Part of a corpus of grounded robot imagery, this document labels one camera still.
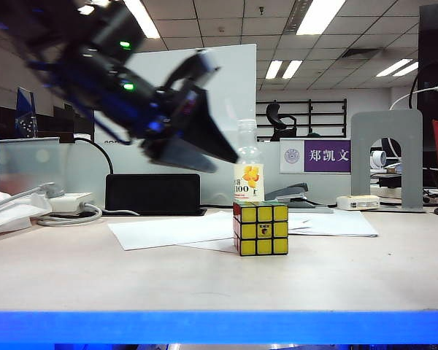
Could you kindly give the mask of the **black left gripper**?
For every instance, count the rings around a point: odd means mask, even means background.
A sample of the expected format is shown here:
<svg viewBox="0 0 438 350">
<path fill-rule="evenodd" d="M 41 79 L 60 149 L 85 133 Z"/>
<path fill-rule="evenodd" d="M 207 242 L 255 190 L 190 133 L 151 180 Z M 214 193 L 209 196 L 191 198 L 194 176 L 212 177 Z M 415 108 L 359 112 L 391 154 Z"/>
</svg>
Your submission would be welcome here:
<svg viewBox="0 0 438 350">
<path fill-rule="evenodd" d="M 141 143 L 151 163 L 215 173 L 206 155 L 236 163 L 238 155 L 210 115 L 207 91 L 196 85 L 158 94 L 160 106 Z"/>
</svg>

